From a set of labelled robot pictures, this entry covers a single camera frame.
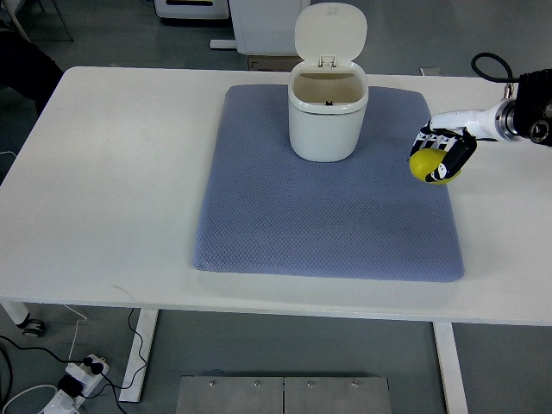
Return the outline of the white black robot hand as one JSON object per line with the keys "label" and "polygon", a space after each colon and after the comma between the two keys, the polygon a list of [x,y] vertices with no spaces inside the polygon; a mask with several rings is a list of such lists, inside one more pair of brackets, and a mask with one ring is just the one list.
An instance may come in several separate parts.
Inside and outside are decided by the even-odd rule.
{"label": "white black robot hand", "polygon": [[430,184],[447,184],[456,178],[481,141],[505,141],[499,136],[495,118],[501,100],[489,110],[460,110],[433,116],[417,134],[410,157],[423,148],[447,152],[439,167],[425,178]]}

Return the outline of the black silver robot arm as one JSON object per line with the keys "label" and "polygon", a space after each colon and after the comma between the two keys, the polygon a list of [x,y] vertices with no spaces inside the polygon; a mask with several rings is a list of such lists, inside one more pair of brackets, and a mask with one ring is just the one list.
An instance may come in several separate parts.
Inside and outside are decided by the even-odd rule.
{"label": "black silver robot arm", "polygon": [[499,136],[508,141],[524,138],[551,146],[551,70],[522,74],[517,95],[506,99],[495,118]]}

